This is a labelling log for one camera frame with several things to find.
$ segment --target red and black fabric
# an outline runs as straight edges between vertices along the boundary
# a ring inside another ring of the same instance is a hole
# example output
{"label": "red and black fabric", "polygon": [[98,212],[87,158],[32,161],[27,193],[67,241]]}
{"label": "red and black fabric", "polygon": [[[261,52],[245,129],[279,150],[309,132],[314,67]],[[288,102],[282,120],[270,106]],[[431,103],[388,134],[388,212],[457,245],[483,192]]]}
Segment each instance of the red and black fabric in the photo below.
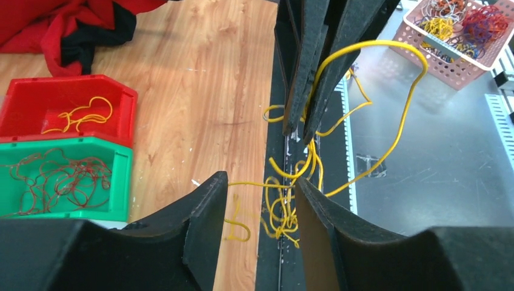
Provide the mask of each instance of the red and black fabric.
{"label": "red and black fabric", "polygon": [[0,53],[43,53],[53,76],[91,73],[97,45],[132,40],[136,17],[167,0],[0,0]]}

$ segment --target wood grain surface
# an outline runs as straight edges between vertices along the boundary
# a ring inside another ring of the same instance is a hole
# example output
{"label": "wood grain surface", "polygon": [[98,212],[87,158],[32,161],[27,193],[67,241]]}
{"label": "wood grain surface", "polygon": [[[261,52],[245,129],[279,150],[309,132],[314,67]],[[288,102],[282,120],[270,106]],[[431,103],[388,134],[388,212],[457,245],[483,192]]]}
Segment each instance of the wood grain surface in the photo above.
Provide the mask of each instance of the wood grain surface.
{"label": "wood grain surface", "polygon": [[[93,73],[139,92],[130,220],[191,192],[218,170],[230,181],[261,182],[276,4],[265,0],[169,2],[138,16],[134,40],[99,48]],[[0,55],[0,95],[13,78],[50,76],[41,55]],[[237,195],[248,242],[222,239],[215,290],[253,290],[262,189]],[[225,224],[223,238],[229,234]],[[245,236],[240,227],[234,234]]]}

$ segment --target perforated basket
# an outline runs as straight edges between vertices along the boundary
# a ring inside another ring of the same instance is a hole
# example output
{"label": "perforated basket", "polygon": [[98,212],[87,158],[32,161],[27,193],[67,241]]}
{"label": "perforated basket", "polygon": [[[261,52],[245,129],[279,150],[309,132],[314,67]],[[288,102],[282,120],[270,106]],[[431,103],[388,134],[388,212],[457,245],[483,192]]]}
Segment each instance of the perforated basket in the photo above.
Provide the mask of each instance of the perforated basket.
{"label": "perforated basket", "polygon": [[[462,54],[444,41],[437,39],[435,36],[428,34],[414,24],[416,20],[422,19],[421,10],[429,1],[430,0],[420,1],[415,8],[403,17],[403,22],[396,32],[394,40],[405,42],[406,44],[411,44],[416,47],[427,58],[430,66],[429,73],[454,89],[460,90],[485,72],[493,69],[493,64],[498,60],[500,52],[505,49],[514,34],[514,22],[509,24],[502,38],[499,38],[487,47],[486,53],[482,58],[475,60]],[[473,1],[467,3],[468,10],[478,9],[482,6],[482,4]],[[497,6],[505,16],[514,18],[514,0],[499,0],[495,6]],[[423,42],[439,50],[442,55],[451,57],[453,62],[446,62],[434,53],[421,47]],[[402,48],[394,47],[392,49],[418,66],[421,66],[421,62],[413,53]]]}

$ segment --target gray metal surface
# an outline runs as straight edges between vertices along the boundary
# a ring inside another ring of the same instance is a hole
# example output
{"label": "gray metal surface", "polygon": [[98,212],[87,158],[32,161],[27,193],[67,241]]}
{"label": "gray metal surface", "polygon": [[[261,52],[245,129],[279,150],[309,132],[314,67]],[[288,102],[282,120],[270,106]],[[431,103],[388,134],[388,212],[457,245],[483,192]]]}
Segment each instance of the gray metal surface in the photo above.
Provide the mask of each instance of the gray metal surface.
{"label": "gray metal surface", "polygon": [[[378,39],[392,39],[405,12],[395,12]],[[350,118],[353,154],[380,157],[421,69],[387,48],[362,50],[357,64],[375,104]],[[514,173],[486,93],[498,94],[489,73],[459,92],[426,76],[402,139],[385,161],[386,176],[356,183],[358,215],[403,235],[430,226],[514,226]],[[352,108],[363,101],[353,82],[349,96]]]}

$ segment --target red jacket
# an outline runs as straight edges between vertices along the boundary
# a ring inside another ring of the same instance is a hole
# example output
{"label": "red jacket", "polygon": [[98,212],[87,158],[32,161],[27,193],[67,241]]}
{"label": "red jacket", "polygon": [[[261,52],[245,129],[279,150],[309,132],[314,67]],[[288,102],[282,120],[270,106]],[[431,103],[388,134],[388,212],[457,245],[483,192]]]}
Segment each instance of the red jacket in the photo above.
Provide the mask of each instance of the red jacket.
{"label": "red jacket", "polygon": [[[166,0],[114,0],[132,12],[148,12]],[[77,21],[114,29],[108,0],[0,0],[0,53],[43,53],[53,76],[78,76],[81,64],[61,67],[61,38],[77,29]]]}

